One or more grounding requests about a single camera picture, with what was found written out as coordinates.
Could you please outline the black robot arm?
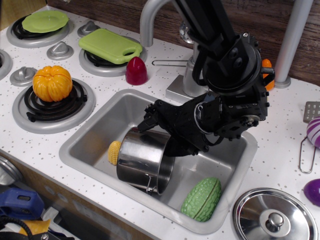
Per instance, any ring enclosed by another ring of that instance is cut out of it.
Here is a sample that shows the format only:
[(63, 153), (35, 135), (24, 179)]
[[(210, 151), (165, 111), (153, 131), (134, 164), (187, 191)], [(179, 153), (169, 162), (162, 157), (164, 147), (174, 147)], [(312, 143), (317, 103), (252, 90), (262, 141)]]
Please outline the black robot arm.
[(266, 86), (275, 78), (263, 67), (259, 44), (252, 36), (235, 33), (219, 0), (175, 0), (188, 35), (198, 45), (193, 81), (209, 92), (174, 106), (157, 100), (150, 104), (139, 132), (159, 126), (170, 135), (168, 156), (207, 152), (213, 143), (239, 139), (268, 115)]

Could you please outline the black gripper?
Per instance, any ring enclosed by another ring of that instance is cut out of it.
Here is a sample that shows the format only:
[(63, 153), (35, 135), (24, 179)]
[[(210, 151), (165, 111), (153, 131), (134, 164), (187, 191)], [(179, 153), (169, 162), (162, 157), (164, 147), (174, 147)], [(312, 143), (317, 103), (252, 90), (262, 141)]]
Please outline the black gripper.
[(196, 105), (194, 100), (175, 106), (158, 99), (146, 107), (143, 121), (137, 126), (138, 131), (142, 133), (159, 126), (170, 134), (164, 150), (168, 157), (206, 153), (210, 147), (196, 123)]

